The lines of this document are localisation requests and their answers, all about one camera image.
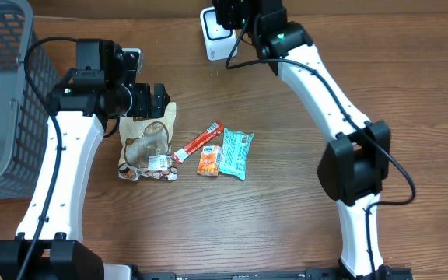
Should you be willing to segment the white brown snack bag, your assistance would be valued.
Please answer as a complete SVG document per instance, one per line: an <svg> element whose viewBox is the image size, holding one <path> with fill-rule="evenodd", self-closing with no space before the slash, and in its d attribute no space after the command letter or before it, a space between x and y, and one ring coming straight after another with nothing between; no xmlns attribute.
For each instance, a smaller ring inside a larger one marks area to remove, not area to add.
<svg viewBox="0 0 448 280"><path fill-rule="evenodd" d="M120 119L122 149L118 176L121 179L137 181L147 177L175 181L178 178L177 163L171 152L176 118L177 104L170 102L161 118Z"/></svg>

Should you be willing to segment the red white snack packet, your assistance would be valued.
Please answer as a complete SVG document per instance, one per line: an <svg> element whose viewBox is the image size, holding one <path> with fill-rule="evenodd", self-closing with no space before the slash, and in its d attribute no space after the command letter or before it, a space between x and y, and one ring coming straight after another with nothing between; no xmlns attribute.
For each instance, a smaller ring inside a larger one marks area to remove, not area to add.
<svg viewBox="0 0 448 280"><path fill-rule="evenodd" d="M203 131L197 138L186 144L183 148L178 149L173 153L172 158L177 163L183 163L189 156L194 154L202 146L210 142L217 135L224 132L224 127L220 121L214 122L205 131Z"/></svg>

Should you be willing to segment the teal tissue packet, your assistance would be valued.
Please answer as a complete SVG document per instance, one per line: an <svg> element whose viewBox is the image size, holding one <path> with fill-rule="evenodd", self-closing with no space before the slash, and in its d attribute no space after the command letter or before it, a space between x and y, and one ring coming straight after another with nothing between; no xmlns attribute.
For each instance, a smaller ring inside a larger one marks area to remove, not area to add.
<svg viewBox="0 0 448 280"><path fill-rule="evenodd" d="M247 158L253 139L254 133L248 135L242 131L232 131L224 128L223 154L219 172L236 176L245 181Z"/></svg>

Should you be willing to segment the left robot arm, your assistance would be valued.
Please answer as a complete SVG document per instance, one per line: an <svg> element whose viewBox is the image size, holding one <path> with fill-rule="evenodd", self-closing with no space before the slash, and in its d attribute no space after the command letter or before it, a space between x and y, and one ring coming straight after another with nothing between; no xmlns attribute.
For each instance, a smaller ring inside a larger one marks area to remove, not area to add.
<svg viewBox="0 0 448 280"><path fill-rule="evenodd" d="M0 240L3 279L138 278L132 264L107 264L83 243L82 212L96 151L109 120L162 117L161 84L139 83L143 54L111 40L78 39L76 63L49 93L47 144L29 208L10 240Z"/></svg>

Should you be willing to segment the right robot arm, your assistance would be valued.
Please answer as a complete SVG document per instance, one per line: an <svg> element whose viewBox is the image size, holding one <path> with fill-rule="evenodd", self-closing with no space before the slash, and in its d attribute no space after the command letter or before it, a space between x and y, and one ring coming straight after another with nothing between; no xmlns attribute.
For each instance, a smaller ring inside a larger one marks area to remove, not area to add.
<svg viewBox="0 0 448 280"><path fill-rule="evenodd" d="M257 59L299 97L324 137L320 185L338 207L343 247L338 274L385 279L377 207L388 176L390 129L358 110L331 77L306 29L290 21L280 1L213 0L215 21L248 35Z"/></svg>

